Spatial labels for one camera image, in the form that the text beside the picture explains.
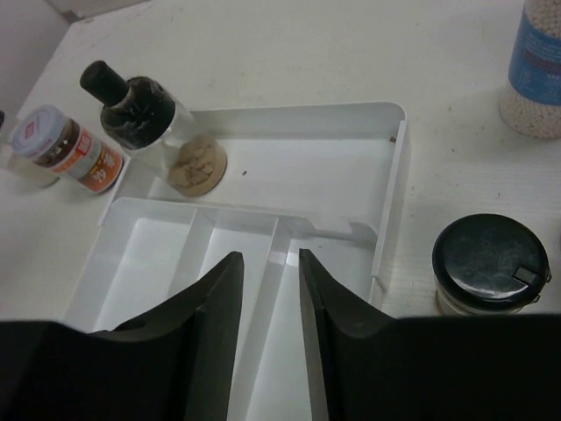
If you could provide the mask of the black-cap brown spice bottle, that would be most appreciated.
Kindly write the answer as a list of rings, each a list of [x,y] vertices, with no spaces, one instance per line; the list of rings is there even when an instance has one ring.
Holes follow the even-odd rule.
[[[105,61],[94,61],[82,72],[80,86],[102,104],[105,133],[178,193],[202,196],[223,179],[223,147],[154,79],[125,79]]]

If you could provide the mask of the black-cap white powder bottle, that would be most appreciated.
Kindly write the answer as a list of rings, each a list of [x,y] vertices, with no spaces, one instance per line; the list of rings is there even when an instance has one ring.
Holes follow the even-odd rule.
[[[18,122],[13,113],[1,110],[1,169],[39,189],[54,185],[58,176],[14,152],[12,134]]]

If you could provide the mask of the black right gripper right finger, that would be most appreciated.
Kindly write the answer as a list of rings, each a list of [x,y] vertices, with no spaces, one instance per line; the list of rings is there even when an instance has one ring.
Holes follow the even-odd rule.
[[[392,318],[299,252],[315,420],[557,420],[557,315]]]

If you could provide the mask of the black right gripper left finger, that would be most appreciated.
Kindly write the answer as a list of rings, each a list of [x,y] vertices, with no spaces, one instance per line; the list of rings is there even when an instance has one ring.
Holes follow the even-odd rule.
[[[54,321],[1,325],[4,420],[224,420],[245,265],[204,277],[111,331]]]

